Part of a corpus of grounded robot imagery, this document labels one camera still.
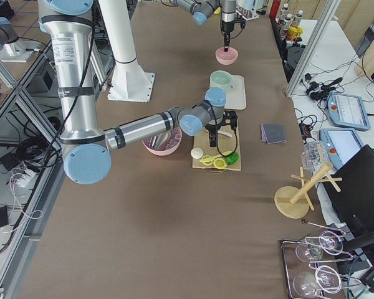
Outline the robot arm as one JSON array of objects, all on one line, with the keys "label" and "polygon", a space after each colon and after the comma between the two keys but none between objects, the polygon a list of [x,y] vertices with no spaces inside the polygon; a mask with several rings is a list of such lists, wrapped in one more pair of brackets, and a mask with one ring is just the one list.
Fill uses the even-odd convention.
[{"label": "robot arm", "polygon": [[231,33],[235,24],[240,24],[241,29],[245,28],[246,21],[237,15],[236,0],[209,0],[204,2],[190,0],[174,0],[170,3],[191,13],[195,23],[202,26],[213,15],[217,8],[221,8],[220,29],[224,38],[224,51],[229,50]]},{"label": "robot arm", "polygon": [[[115,61],[111,100],[150,100],[155,76],[137,61],[125,1],[100,1],[102,19]],[[126,124],[102,130],[98,126],[94,78],[105,75],[93,63],[94,20],[92,1],[39,1],[39,22],[51,38],[57,71],[58,94],[64,126],[60,144],[66,175],[79,184],[94,184],[107,176],[111,151],[181,128],[193,136],[203,128],[217,131],[224,125],[226,93],[210,88],[192,108],[174,107]]]}]

